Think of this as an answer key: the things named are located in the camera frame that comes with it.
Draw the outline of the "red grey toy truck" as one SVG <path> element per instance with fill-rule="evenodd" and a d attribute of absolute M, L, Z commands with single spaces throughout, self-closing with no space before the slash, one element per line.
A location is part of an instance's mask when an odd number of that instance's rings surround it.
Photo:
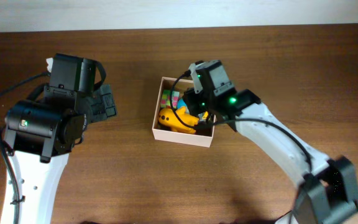
<path fill-rule="evenodd" d="M 198 115 L 199 124 L 206 124 L 211 121 L 211 114 L 208 111 L 202 112 Z"/>

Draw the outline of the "blue penguin ball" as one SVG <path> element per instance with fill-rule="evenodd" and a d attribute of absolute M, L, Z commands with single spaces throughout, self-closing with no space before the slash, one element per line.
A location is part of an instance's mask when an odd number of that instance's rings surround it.
<path fill-rule="evenodd" d="M 185 103 L 185 101 L 181 98 L 180 100 L 178 100 L 177 102 L 177 109 L 181 109 L 182 107 L 184 107 L 186 110 L 188 110 L 188 107 Z"/>

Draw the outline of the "colourful puzzle cube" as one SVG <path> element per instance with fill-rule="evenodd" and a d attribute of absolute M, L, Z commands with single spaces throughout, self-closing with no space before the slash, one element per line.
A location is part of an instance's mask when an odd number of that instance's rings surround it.
<path fill-rule="evenodd" d="M 163 90 L 160 99 L 160 107 L 171 108 L 171 105 L 173 105 L 173 108 L 176 109 L 180 97 L 180 93 L 178 91 L 173 91 L 172 97 L 171 98 L 169 97 L 170 97 L 170 90 Z"/>

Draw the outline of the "yellow plastic toy animal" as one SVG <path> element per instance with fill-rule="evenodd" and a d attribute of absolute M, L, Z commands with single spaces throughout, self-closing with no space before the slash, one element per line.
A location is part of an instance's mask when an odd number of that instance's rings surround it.
<path fill-rule="evenodd" d="M 198 124 L 199 118 L 186 113 L 186 108 L 184 106 L 175 110 L 175 112 L 185 124 L 189 126 Z M 181 123 L 170 108 L 163 108 L 160 110 L 158 113 L 158 121 L 160 124 L 169 127 L 173 132 L 186 134 L 194 134 L 196 132 L 195 129 L 189 128 Z"/>

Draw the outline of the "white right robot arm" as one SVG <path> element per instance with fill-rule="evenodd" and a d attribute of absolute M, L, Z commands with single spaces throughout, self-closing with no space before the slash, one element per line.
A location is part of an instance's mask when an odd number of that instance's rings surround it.
<path fill-rule="evenodd" d="M 250 90 L 184 93 L 191 112 L 207 110 L 258 145 L 297 189 L 292 209 L 277 223 L 343 223 L 358 213 L 358 181 L 352 162 L 314 149 L 269 111 Z"/>

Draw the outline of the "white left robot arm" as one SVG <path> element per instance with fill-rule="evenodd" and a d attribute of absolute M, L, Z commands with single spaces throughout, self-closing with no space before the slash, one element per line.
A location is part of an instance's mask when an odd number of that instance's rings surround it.
<path fill-rule="evenodd" d="M 1 223 L 50 223 L 60 177 L 89 124 L 117 114 L 109 85 L 81 92 L 37 87 L 14 105 L 0 129 L 6 163 Z"/>

